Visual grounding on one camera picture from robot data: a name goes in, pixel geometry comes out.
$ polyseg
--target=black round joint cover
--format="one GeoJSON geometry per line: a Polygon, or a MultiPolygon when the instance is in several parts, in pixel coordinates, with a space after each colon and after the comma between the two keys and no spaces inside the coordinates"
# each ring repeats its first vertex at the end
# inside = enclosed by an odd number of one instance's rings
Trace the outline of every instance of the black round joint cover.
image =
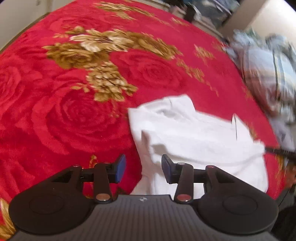
{"type": "Polygon", "coordinates": [[[91,200],[67,183],[46,183],[18,194],[9,205],[16,227],[25,232],[50,235],[83,223],[91,200]]]}
{"type": "Polygon", "coordinates": [[[220,184],[198,202],[198,213],[213,228],[227,234],[270,231],[278,215],[273,199],[247,184],[220,184]]]}

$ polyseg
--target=folded white shirt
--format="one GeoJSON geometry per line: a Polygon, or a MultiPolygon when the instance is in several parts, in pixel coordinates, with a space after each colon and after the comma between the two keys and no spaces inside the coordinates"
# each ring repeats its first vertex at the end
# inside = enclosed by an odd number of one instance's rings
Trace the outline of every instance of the folded white shirt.
{"type": "MultiPolygon", "coordinates": [[[[187,95],[166,97],[138,108],[129,108],[131,132],[141,159],[142,179],[132,194],[170,194],[177,184],[168,184],[161,169],[161,156],[196,169],[215,165],[266,192],[268,178],[263,159],[264,145],[253,142],[246,125],[195,111],[187,95]]],[[[204,194],[194,184],[194,198],[204,194]]]]}

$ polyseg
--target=red blanket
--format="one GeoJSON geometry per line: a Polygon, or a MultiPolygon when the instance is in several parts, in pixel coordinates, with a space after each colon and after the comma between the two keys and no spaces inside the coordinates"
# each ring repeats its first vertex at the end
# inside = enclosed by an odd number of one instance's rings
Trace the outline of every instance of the red blanket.
{"type": "MultiPolygon", "coordinates": [[[[112,191],[131,192],[141,164],[127,108],[184,93],[196,110],[236,113],[255,139],[277,145],[221,43],[197,27],[131,0],[79,0],[50,13],[0,55],[0,197],[120,153],[126,172],[112,191]]],[[[278,164],[265,160],[276,198],[278,164]]]]}

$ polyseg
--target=bed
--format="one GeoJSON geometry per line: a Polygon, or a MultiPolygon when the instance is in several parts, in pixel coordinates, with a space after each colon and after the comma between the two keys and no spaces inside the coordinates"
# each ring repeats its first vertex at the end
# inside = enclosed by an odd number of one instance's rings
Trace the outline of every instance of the bed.
{"type": "MultiPolygon", "coordinates": [[[[236,113],[254,139],[276,146],[272,129],[222,44],[163,10],[131,0],[77,0],[20,35],[0,55],[0,198],[74,164],[127,167],[112,192],[130,193],[141,164],[127,108],[187,94],[198,111],[236,113]]],[[[268,195],[283,178],[265,155],[268,195]]],[[[85,195],[91,195],[86,185],[85,195]]]]}

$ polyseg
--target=white garment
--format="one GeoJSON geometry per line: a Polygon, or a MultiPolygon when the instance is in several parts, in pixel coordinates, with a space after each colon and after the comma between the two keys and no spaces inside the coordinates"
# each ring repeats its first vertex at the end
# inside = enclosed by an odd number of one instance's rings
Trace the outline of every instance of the white garment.
{"type": "MultiPolygon", "coordinates": [[[[131,194],[170,194],[177,184],[168,184],[161,169],[161,156],[196,169],[215,165],[266,192],[268,178],[264,145],[253,142],[248,128],[237,117],[232,122],[195,111],[187,95],[166,97],[128,109],[129,122],[142,164],[142,179],[131,194]]],[[[204,194],[203,184],[194,184],[194,198],[204,194]]]]}

